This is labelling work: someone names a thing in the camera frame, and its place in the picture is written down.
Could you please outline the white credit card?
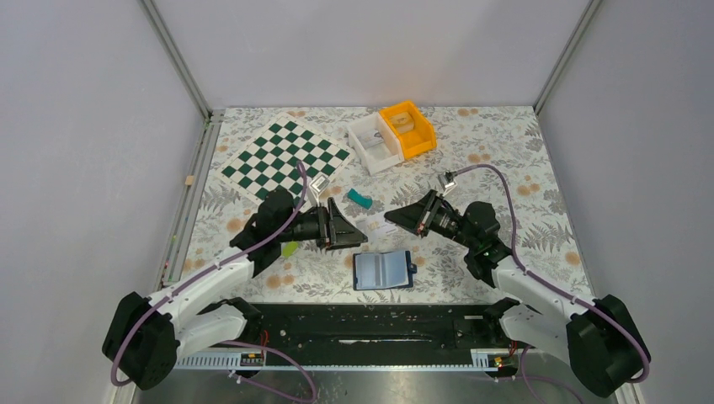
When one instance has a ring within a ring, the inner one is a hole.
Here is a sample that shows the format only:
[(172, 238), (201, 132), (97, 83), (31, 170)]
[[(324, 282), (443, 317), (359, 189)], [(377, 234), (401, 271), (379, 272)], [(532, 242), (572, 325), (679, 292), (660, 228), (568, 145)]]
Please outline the white credit card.
[(382, 240), (384, 237), (395, 234), (398, 230), (382, 213), (360, 218), (356, 221), (356, 226), (368, 237), (370, 242)]

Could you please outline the navy blue card holder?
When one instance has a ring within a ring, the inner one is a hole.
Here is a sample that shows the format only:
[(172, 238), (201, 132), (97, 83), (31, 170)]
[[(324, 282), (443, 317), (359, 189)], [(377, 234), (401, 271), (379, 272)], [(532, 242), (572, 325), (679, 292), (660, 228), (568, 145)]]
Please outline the navy blue card holder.
[(406, 249), (392, 252), (362, 252), (352, 258), (353, 289), (394, 290), (413, 287), (418, 266)]

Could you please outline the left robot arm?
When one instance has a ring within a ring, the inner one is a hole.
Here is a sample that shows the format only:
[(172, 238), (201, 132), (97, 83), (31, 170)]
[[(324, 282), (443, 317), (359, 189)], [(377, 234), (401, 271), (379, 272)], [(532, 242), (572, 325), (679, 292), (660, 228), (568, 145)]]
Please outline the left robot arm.
[(110, 379), (142, 390), (167, 377), (179, 359), (218, 343), (258, 341), (257, 312), (244, 300), (221, 295), (267, 269), (286, 242), (313, 241), (324, 251), (358, 247), (367, 236), (339, 211), (335, 201), (302, 211), (283, 188), (267, 193), (247, 225), (213, 263), (197, 274), (150, 295), (125, 295), (117, 305), (102, 352)]

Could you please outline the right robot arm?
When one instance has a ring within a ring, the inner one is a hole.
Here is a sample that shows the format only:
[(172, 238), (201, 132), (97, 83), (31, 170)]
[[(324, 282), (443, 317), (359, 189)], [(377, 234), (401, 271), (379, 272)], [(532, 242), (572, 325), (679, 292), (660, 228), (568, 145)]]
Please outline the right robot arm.
[(503, 347), (515, 340), (538, 348), (567, 364), (599, 397), (648, 373), (651, 355), (625, 303), (613, 295), (577, 295), (525, 268), (500, 239), (500, 224), (489, 203), (472, 202), (460, 213), (431, 190), (384, 217), (415, 236), (436, 233), (466, 247), (468, 272), (509, 294), (493, 305), (493, 317), (482, 325), (491, 345)]

